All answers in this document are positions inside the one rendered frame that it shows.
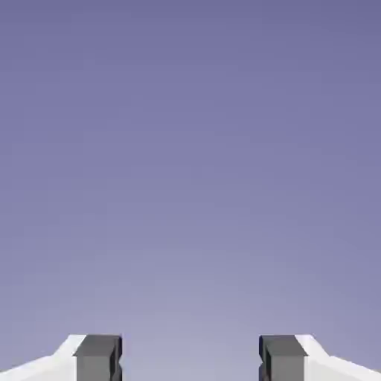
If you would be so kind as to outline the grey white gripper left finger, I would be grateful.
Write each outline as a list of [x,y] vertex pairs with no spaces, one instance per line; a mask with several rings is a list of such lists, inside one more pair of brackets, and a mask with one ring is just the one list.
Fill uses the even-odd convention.
[[123,381],[120,335],[71,334],[49,356],[0,371],[0,381]]

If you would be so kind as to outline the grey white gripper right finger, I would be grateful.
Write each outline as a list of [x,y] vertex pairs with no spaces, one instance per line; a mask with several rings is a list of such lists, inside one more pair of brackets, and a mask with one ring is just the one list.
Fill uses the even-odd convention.
[[328,354],[310,334],[261,335],[258,381],[381,381],[381,371]]

